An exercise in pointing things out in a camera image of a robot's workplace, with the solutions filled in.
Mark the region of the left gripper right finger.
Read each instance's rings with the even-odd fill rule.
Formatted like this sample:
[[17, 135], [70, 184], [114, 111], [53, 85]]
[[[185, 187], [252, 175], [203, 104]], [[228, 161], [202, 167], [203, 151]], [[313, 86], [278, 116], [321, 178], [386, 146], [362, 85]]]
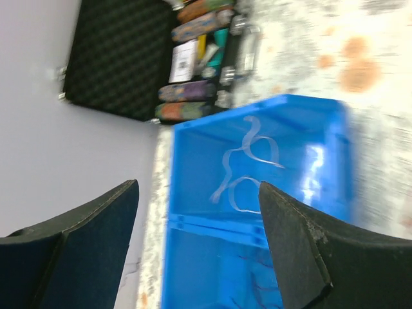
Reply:
[[345, 223], [270, 183], [259, 205], [285, 308], [410, 308], [411, 241]]

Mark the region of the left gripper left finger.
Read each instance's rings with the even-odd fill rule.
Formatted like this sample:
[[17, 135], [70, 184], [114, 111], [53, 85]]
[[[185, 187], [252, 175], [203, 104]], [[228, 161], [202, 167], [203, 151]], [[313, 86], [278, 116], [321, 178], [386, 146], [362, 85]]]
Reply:
[[139, 201], [127, 180], [1, 238], [1, 308], [113, 308]]

